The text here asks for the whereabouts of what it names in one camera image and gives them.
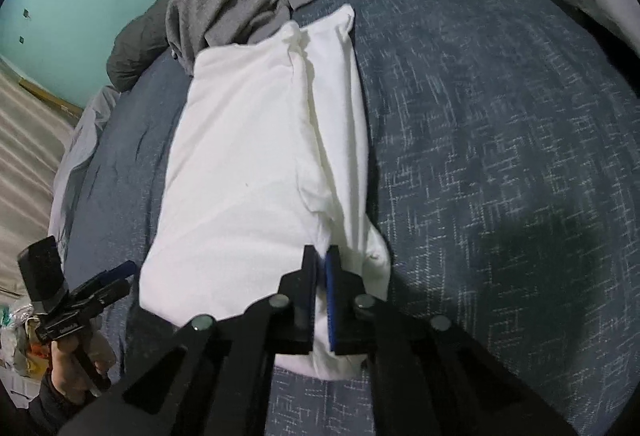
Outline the person's left forearm black sleeve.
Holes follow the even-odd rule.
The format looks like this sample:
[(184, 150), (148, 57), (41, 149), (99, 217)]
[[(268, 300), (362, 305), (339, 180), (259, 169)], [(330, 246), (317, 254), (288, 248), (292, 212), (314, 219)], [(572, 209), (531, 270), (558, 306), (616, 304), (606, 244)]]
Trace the person's left forearm black sleeve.
[(54, 436), (77, 416), (85, 404), (74, 404), (53, 385), (51, 372), (42, 378), (37, 396), (26, 409), (20, 409), (24, 430), (29, 435)]

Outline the person's left hand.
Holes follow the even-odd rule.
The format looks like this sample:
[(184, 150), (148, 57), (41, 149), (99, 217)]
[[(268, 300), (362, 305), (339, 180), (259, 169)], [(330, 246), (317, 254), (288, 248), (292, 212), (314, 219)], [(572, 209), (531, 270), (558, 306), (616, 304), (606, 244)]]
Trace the person's left hand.
[(51, 382), (53, 387), (72, 404), (82, 404), (93, 389), (86, 371), (74, 355), (82, 347), (98, 372), (107, 372), (116, 364), (116, 357), (108, 341), (100, 332), (70, 335), (51, 343)]

